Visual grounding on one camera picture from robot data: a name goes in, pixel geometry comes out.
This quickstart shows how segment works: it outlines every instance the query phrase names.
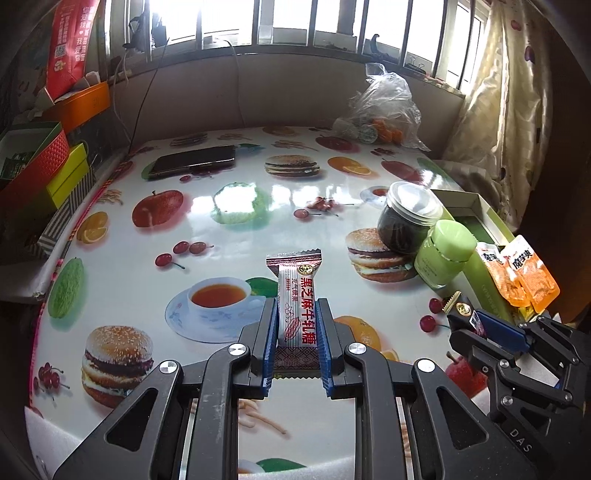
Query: window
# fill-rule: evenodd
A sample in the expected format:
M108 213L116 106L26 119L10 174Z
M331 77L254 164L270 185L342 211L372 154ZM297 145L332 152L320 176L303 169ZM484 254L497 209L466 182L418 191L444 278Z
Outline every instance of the window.
M468 57L466 60L466 70L462 79L460 90L463 93L469 93L472 87L472 80L476 76L476 57L479 47L482 47L485 21L481 19L482 16L474 17L474 25L472 27L472 34L470 38L470 49L468 50ZM449 55L449 62L447 64L447 75L445 81L452 86L457 86L457 82L462 72L464 65L464 58L466 55L466 47L468 42L468 35L470 30L470 10L462 2L458 3L456 10L456 21L453 29L453 41Z
M147 2L112 0L111 3L116 4L112 11L117 12L111 18L113 29L124 24L124 19L139 15ZM150 0L151 44L162 52L169 38L172 47L166 50L167 56L201 48L223 48L228 42L237 47L238 53L256 52L257 45L272 44L329 48L333 53L326 54L337 57L342 56L338 51L386 54L379 57L385 63L403 65L415 72L432 75L437 68L437 77L453 87L457 87L464 69L460 89L469 91L478 68L477 52L485 40L489 9L485 0L476 0L471 32L470 0L413 0L408 31L409 0L369 0L365 19L364 3L364 0ZM316 21L310 35L313 5L316 5ZM115 18L120 12L127 15L121 21ZM254 18L258 21L258 39L251 45L253 32L256 34ZM447 25L443 38L442 23ZM359 39L362 30L363 39ZM371 39L376 34L379 37L372 45ZM196 35L202 37L195 41ZM121 33L111 31L113 38L121 38ZM404 47L405 58L400 61ZM122 55L122 48L111 44L111 52L112 56ZM136 51L128 56L128 61L136 64L150 58L153 57Z
M253 0L204 0L203 48L227 47L225 40L232 45L250 45L253 9Z
M195 39L199 4L194 0L152 0L152 26L166 27L170 44Z

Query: blue gripper pad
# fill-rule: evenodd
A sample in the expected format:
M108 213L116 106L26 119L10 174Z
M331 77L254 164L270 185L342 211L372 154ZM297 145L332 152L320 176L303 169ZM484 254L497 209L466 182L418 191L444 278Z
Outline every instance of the blue gripper pad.
M480 318L486 337L489 340L497 343L512 355L518 352L527 353L530 351L523 330L482 310L477 310L476 314Z
M271 381L273 380L273 366L275 365L275 350L277 349L277 335L279 330L279 307L278 302L275 301L273 308L273 315L271 316L271 324L269 326L269 336L267 337L267 344L265 345L265 356L262 364L262 390L263 395L269 395L271 388Z
M322 385L326 390L326 396L330 397L335 387L332 378L332 357L330 355L330 347L326 338L326 329L324 328L324 320L322 319L322 313L318 306L318 301L316 301L314 305L314 311L316 312L316 345L318 348L320 375L322 376Z

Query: curtain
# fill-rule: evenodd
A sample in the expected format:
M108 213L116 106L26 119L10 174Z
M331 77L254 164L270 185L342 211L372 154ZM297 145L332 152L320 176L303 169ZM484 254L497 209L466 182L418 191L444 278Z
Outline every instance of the curtain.
M442 166L516 230L540 176L551 128L545 19L527 0L493 0L471 93Z

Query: power cord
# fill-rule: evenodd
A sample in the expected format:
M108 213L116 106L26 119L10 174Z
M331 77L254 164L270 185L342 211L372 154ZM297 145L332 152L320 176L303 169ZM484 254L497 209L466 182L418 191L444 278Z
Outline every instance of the power cord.
M170 41L170 38L167 38L166 44L164 45L164 50L162 51L162 56L160 57L160 60L158 61L158 66L156 67L156 71L154 72L154 75L152 75L152 79L150 80L150 83L148 84L148 88L146 88L146 93L144 94L144 98L142 100L142 103L139 106L138 116L135 118L134 133L131 135L131 140L129 140L129 148L127 150L128 155L131 152L131 145L134 144L135 133L138 130L139 116L142 113L142 108L144 107L144 102L146 101L146 98L148 97L148 92L150 91L150 87L152 86L152 83L154 82L154 79L156 78L156 74L158 73L160 66L162 65L162 61L164 60L164 54L166 53L166 47L168 47L169 41Z
M131 142L131 139L129 137L129 131L127 130L127 127L125 126L125 123L121 119L121 115L119 113L117 113L117 105L116 105L116 102L115 102L116 101L115 85L117 85L117 75L119 74L118 73L119 72L119 67L121 67L122 65L123 65L123 74L125 76L125 88L127 88L127 86L129 85L129 79L127 77L127 71L125 70L125 59L127 58L128 52L129 52L129 50L125 50L125 54L123 55L123 58L119 61L119 63L115 67L115 74L113 76L113 113L115 114L115 117L117 118L117 120L119 120L119 123L123 127L123 133L125 134L125 138L127 139L128 142Z
M229 40L225 40L228 45L232 48L232 54L234 55L234 61L236 62L236 97L238 98L238 112L240 112L240 118L242 119L242 126L246 128L246 122L244 121L244 115L242 114L242 105L240 103L240 65L238 64L238 55L234 45Z

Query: qr code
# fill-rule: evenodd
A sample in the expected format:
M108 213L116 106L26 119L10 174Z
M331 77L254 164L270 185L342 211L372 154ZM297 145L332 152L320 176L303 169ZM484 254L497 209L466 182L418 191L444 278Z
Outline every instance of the qr code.
M66 55L66 44L58 45L56 47L56 52L54 53L54 58L60 58Z

